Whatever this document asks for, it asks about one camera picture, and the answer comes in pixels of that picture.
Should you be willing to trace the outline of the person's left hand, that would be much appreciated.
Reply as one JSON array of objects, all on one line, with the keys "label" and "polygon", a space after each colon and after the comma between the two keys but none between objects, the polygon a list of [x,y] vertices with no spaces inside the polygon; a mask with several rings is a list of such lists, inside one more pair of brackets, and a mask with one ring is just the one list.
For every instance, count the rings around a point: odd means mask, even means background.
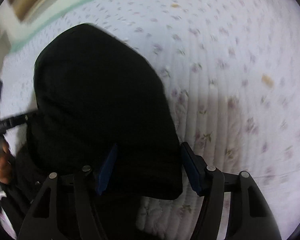
[{"label": "person's left hand", "polygon": [[0,182],[8,184],[10,182],[10,172],[12,170],[10,160],[12,155],[10,152],[9,144],[6,140],[1,143],[1,155],[0,155]]}]

